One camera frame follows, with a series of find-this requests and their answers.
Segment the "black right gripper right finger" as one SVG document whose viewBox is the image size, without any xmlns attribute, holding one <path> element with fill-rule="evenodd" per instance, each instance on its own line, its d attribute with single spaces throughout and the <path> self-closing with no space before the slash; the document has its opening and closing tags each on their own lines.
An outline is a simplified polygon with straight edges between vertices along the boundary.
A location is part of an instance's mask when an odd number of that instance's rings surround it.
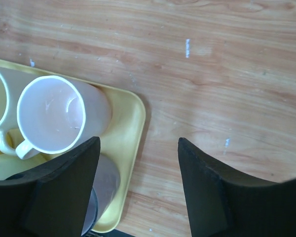
<svg viewBox="0 0 296 237">
<path fill-rule="evenodd" d="M 192 236 L 296 237 L 296 178 L 257 178 L 186 138 L 178 141 L 178 160 Z"/>
</svg>

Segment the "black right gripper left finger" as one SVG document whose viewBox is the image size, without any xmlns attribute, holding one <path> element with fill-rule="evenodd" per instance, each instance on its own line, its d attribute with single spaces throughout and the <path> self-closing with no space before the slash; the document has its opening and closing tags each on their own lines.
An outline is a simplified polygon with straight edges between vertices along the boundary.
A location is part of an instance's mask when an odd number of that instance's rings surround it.
<svg viewBox="0 0 296 237">
<path fill-rule="evenodd" d="M 0 237 L 79 237 L 100 155 L 100 138 L 0 180 Z"/>
</svg>

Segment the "purple black mug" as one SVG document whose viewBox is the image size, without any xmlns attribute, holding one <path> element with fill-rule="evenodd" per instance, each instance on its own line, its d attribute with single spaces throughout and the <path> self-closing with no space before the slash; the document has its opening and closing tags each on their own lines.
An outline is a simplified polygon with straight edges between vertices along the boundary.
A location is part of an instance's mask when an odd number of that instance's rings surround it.
<svg viewBox="0 0 296 237">
<path fill-rule="evenodd" d="M 101 154 L 82 228 L 85 236 L 101 218 L 115 197 L 120 185 L 120 173 L 112 159 Z"/>
</svg>

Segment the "pink mug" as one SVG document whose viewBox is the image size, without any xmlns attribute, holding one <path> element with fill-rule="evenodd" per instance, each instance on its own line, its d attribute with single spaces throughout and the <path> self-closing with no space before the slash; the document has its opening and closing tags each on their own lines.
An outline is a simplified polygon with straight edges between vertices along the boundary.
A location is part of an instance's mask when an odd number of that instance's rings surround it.
<svg viewBox="0 0 296 237">
<path fill-rule="evenodd" d="M 112 111 L 105 93 L 85 82 L 41 76 L 22 91 L 17 123 L 24 141 L 16 148 L 20 159 L 38 153 L 65 153 L 109 126 Z"/>
</svg>

